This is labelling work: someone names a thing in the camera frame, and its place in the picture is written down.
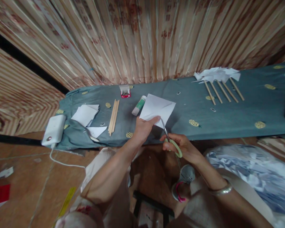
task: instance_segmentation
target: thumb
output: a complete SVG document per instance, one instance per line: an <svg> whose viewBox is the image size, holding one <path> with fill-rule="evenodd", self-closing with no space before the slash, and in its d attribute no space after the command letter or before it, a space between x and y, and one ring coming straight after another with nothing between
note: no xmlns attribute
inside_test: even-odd
<svg viewBox="0 0 285 228"><path fill-rule="evenodd" d="M156 117L153 117L151 120L149 120L148 122L151 123L152 125L156 124L158 121L161 120L161 117L160 116L156 116Z"/></svg>
<svg viewBox="0 0 285 228"><path fill-rule="evenodd" d="M164 145L163 145L163 149L171 150L173 152L178 152L176 147L172 143L170 143L170 142L165 142Z"/></svg>

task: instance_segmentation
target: person's left hand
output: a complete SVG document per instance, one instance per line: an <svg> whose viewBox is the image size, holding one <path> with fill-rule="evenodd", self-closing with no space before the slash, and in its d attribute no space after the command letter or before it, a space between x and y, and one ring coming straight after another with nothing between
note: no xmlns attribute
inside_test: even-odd
<svg viewBox="0 0 285 228"><path fill-rule="evenodd" d="M161 120L160 116L156 116L149 121L140 119L139 116L136 118L136 128L133 138L144 143L147 140L148 135L152 130L152 126Z"/></svg>

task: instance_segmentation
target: blue tablecloth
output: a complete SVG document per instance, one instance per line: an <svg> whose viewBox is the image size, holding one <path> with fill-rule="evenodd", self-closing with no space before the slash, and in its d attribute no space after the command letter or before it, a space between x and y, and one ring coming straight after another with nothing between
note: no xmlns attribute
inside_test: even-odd
<svg viewBox="0 0 285 228"><path fill-rule="evenodd" d="M190 140L285 134L285 63L241 71L240 81L236 84L245 98L244 101L232 90L232 84L228 81L226 84L239 103L230 95L231 102L228 102L218 84L214 82L223 103L215 99L216 105L213 105L211 100L206 99L209 94L205 85L191 83L192 81L195 81L194 77L133 85L131 97L124 99L121 98L117 85L89 86L69 92L66 98L60 101L60 109L64 111L69 127L64 130L57 149L122 146L128 140L126 133L135 130L136 116L131 112L141 96L147 96L148 93L176 102L166 128L168 132L184 134ZM266 84L276 89L270 89L269 86L267 88ZM99 113L91 126L100 127L101 123L109 126L112 108L107 108L105 103L113 106L115 99L120 100L115 132L110 137L106 130L98 137L100 143L93 142L88 133L84 132L85 128L71 120L82 104L99 104ZM199 126L191 125L189 120L198 122ZM264 122L265 127L256 128L255 123L258 121ZM153 127L146 143L159 143L159 138L163 134L161 128Z"/></svg>

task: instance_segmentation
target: gray sneaker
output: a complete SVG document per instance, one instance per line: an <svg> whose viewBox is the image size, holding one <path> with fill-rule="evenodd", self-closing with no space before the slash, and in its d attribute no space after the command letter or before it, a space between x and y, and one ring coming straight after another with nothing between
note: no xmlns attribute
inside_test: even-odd
<svg viewBox="0 0 285 228"><path fill-rule="evenodd" d="M178 199L178 194L176 191L176 185L180 182L184 182L186 184L189 184L194 181L195 179L195 171L194 168L191 165L185 165L181 168L180 170L180 178L178 179L178 181L172 186L171 192L173 195L173 198L177 201L179 201Z"/></svg>

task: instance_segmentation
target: scissors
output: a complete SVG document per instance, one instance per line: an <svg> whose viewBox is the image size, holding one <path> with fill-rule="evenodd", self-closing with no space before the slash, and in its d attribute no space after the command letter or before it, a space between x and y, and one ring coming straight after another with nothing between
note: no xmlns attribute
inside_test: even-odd
<svg viewBox="0 0 285 228"><path fill-rule="evenodd" d="M166 127L165 127L165 124L164 124L164 121L162 120L162 118L161 118L161 122L162 122L162 126L164 127L165 134L166 134L166 136L167 136L167 138L165 138L165 142L170 142L170 143L172 143L172 144L176 147L176 149L177 149L177 151L178 151L178 153L175 152L176 156L178 156L179 158L183 157L183 154L182 154L182 152L181 152L179 146L176 144L176 142L175 142L173 139L170 139L170 138L169 138L168 132L167 132L167 130L166 130Z"/></svg>

